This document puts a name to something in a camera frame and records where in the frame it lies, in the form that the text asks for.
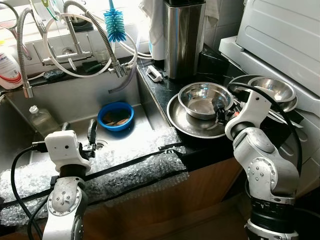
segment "plastic bottle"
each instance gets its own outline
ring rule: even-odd
[[[46,109],[38,109],[36,105],[30,107],[31,113],[30,122],[45,138],[48,134],[60,131],[59,124],[54,120],[51,114]]]
[[[15,89],[22,85],[20,67],[5,50],[4,44],[5,41],[0,40],[0,85],[5,89]]]

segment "sink basin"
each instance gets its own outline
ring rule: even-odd
[[[29,108],[37,105],[46,108],[59,124],[69,122],[78,141],[88,143],[89,120],[96,118],[102,106],[124,101],[133,106],[134,120],[129,128],[111,132],[98,124],[96,142],[98,148],[109,144],[137,141],[147,131],[169,127],[170,124],[149,91],[140,70],[129,85],[121,91],[108,93],[124,78],[105,72],[94,78],[75,78],[33,87],[34,98],[26,99],[21,90],[6,93],[0,99],[0,172],[11,168],[14,157],[34,141],[43,140],[30,125]],[[48,161],[48,153],[25,154],[17,166]]]

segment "white appliance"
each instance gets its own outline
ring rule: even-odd
[[[319,0],[247,0],[238,36],[219,51],[247,74],[282,79],[297,93],[297,129],[303,165],[297,196],[320,185],[320,3]],[[296,162],[290,136],[280,154]]]

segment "metal plate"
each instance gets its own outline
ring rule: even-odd
[[[179,103],[178,94],[169,101],[166,112],[172,125],[181,132],[200,139],[215,139],[225,135],[225,126],[215,119],[201,120],[190,116]]]

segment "blue bowl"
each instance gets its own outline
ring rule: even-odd
[[[114,110],[121,110],[121,109],[127,110],[130,113],[130,118],[129,118],[129,120],[127,122],[125,122],[124,124],[119,125],[119,126],[109,126],[109,125],[104,123],[103,117],[108,112],[111,112],[111,111],[114,111]],[[108,129],[110,131],[113,131],[113,132],[118,132],[118,131],[122,131],[122,130],[124,130],[124,129],[129,127],[130,123],[132,122],[132,119],[134,118],[134,115],[135,115],[135,111],[134,111],[134,108],[131,105],[129,105],[126,102],[117,101],[117,102],[109,103],[109,104],[105,105],[103,108],[101,108],[101,110],[98,113],[98,117],[97,118],[98,118],[98,123],[102,127],[104,127],[105,129]]]

